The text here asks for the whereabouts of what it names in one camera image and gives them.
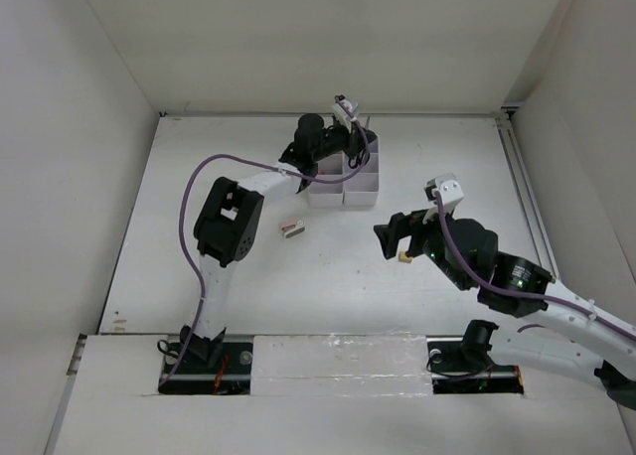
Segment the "black handled scissors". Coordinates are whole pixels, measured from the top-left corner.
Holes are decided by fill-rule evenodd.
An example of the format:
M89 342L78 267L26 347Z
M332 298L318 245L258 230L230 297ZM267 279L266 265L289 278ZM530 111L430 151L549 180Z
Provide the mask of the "black handled scissors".
M359 121L352 125L349 150L345 152L350 169L356 170L369 161L370 146L375 140L376 135L367 126Z

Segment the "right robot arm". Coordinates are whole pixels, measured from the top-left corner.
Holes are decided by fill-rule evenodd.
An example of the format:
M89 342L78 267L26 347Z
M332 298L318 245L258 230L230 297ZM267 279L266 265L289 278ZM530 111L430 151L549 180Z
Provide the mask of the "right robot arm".
M475 378L497 366L528 366L580 380L617 404L635 406L635 329L584 300L545 269L501 252L497 235L474 220L435 209L398 213L376 225L384 258L426 256L460 291L475 289L489 310L527 325L508 332L473 319L451 350L434 349L428 369L449 381Z

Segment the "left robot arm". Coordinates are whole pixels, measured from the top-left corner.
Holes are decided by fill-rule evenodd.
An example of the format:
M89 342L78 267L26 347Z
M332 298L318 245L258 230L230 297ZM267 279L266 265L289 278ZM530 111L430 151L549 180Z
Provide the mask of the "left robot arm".
M221 362L227 325L225 314L231 282L238 263L245 259L255 243L262 210L282 199L306 190L310 185L329 182L318 176L318 163L343 153L357 173L368 162L377 135L357 124L334 119L327 126L322 116L302 115L293 141L275 166L257 163L261 171L250 178L235 181L218 178L195 221L193 236L199 260L187 249L184 236L185 212L198 174L214 160L237 158L229 154L212 156L199 164L190 177L179 215L179 239L186 260L200 284L200 296L193 322L180 331L179 363L192 364L200 372L210 372Z

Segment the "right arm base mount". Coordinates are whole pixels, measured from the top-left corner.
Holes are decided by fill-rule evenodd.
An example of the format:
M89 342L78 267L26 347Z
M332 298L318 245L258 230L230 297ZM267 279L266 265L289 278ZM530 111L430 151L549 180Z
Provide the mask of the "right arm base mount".
M517 366L495 364L489 356L499 326L472 320L462 336L426 338L426 370L435 395L525 393Z

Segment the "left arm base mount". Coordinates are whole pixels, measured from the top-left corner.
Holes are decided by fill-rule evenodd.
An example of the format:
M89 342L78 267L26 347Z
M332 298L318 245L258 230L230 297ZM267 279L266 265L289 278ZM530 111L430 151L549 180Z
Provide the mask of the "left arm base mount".
M191 349L175 373L181 350L179 340L160 340L157 349L163 356L158 392L165 395L250 395L253 339L225 338L221 348L212 355L214 364L196 356Z

